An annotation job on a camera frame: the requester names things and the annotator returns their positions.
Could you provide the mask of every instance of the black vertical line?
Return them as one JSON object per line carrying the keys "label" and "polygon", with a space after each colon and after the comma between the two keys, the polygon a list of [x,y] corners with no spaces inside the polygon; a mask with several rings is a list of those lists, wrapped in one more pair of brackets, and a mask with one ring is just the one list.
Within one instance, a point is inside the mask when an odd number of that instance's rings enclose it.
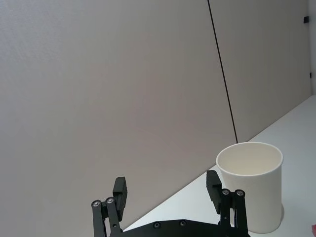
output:
{"label": "black vertical line", "polygon": [[234,117],[233,117],[233,111],[232,111],[232,106],[231,106],[231,100],[229,99],[229,94],[228,94],[228,89],[227,89],[227,84],[226,84],[226,79],[225,79],[225,74],[224,74],[224,69],[223,69],[221,53],[219,51],[219,46],[218,46],[218,41],[217,41],[217,36],[216,36],[216,31],[215,31],[215,26],[214,26],[214,20],[213,20],[213,15],[212,15],[212,11],[211,11],[211,4],[209,3],[209,0],[207,0],[207,3],[208,3],[209,14],[211,15],[211,21],[212,21],[213,31],[214,31],[214,35],[215,35],[218,57],[219,57],[219,61],[221,63],[222,74],[223,74],[223,79],[224,79],[224,84],[225,84],[225,89],[226,89],[226,94],[227,94],[227,99],[228,99],[229,110],[231,112],[231,117],[232,117],[232,122],[233,122],[233,127],[234,127],[235,139],[236,139],[236,143],[238,143],[236,127],[235,127],[235,122],[234,122]]}

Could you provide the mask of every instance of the cup rim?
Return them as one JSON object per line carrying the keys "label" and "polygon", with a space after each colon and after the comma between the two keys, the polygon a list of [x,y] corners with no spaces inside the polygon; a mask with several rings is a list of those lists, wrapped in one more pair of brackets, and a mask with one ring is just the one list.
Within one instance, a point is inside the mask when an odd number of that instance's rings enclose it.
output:
{"label": "cup rim", "polygon": [[[263,172],[263,173],[258,173],[258,174],[236,174],[236,173],[233,173],[233,172],[229,172],[225,169],[223,169],[219,164],[218,164],[218,158],[219,156],[226,150],[228,150],[229,148],[231,147],[234,147],[234,146],[238,146],[238,145],[241,145],[241,144],[246,144],[246,143],[256,143],[256,144],[263,144],[263,145],[267,145],[267,146],[270,146],[270,147],[273,147],[274,149],[276,149],[280,155],[281,155],[281,161],[279,162],[279,164],[272,170],[269,170],[269,171],[266,171],[266,172]],[[225,149],[223,149],[216,157],[216,165],[217,167],[227,173],[227,174],[230,174],[230,175],[234,175],[234,176],[238,176],[238,177],[257,177],[257,176],[261,176],[261,175],[266,175],[266,174],[269,174],[269,173],[272,173],[274,172],[275,170],[277,170],[283,163],[283,153],[281,152],[281,150],[279,148],[277,148],[276,146],[274,145],[271,145],[269,143],[265,143],[265,142],[240,142],[240,143],[236,143],[236,144],[233,144],[233,145],[230,145],[229,147],[226,147]]]}

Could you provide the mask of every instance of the white table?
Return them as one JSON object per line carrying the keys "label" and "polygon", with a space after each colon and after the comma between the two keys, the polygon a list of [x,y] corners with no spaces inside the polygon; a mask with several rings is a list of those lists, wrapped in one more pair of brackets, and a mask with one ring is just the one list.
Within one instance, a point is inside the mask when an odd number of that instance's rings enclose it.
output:
{"label": "white table", "polygon": [[[252,237],[312,237],[316,224],[316,96],[312,96],[251,141],[273,144],[284,154],[282,166],[282,204],[280,227],[269,234],[250,233]],[[158,220],[189,219],[217,223],[206,190],[206,173],[164,201],[126,230]]]}

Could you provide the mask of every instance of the table surface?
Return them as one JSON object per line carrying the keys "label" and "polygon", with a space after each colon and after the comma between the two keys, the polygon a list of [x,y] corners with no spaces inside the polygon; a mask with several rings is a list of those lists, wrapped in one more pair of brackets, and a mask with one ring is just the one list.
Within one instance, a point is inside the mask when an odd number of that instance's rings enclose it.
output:
{"label": "table surface", "polygon": [[[252,237],[312,237],[311,225],[316,224],[316,96],[304,101],[251,141],[273,144],[280,148],[284,155],[284,216],[280,227],[274,232],[264,235],[251,232],[249,234]],[[216,170],[222,179],[217,166],[211,169]],[[206,190],[206,173],[125,230],[154,221],[172,219],[206,223],[219,221],[219,215],[216,214]]]}

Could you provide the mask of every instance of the paper cup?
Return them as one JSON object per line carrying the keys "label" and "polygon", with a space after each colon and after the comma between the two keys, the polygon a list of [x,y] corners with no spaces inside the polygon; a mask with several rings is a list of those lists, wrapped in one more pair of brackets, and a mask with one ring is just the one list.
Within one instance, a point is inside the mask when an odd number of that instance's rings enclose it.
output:
{"label": "paper cup", "polygon": [[216,158],[225,186],[232,192],[245,191],[248,229],[252,232],[269,233],[281,223],[282,163],[282,152],[261,142],[232,145]]}

